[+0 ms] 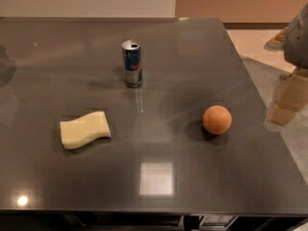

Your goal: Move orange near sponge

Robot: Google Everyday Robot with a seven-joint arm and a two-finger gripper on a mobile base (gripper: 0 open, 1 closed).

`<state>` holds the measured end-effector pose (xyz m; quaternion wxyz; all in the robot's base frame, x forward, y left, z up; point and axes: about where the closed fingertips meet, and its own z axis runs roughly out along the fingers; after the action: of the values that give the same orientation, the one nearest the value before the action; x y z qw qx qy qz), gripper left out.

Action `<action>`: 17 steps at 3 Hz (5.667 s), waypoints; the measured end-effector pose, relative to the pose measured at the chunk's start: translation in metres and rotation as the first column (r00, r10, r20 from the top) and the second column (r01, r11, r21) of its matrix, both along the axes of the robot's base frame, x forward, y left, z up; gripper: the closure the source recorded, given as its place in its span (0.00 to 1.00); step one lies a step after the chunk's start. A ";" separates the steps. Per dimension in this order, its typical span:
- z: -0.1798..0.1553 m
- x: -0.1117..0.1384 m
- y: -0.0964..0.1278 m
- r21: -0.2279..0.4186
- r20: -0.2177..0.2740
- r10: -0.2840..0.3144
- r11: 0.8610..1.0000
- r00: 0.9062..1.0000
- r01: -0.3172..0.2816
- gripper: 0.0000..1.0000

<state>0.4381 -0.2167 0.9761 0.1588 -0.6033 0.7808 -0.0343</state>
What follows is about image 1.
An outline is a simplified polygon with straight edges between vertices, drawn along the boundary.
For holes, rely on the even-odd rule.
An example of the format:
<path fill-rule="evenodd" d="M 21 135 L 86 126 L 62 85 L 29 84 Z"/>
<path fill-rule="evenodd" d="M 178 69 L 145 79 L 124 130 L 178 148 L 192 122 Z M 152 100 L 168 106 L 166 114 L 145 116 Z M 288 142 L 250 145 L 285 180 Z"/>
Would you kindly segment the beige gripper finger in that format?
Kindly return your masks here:
<path fill-rule="evenodd" d="M 288 125 L 308 104 L 308 69 L 296 68 L 281 74 L 275 84 L 266 121 L 279 126 Z"/>

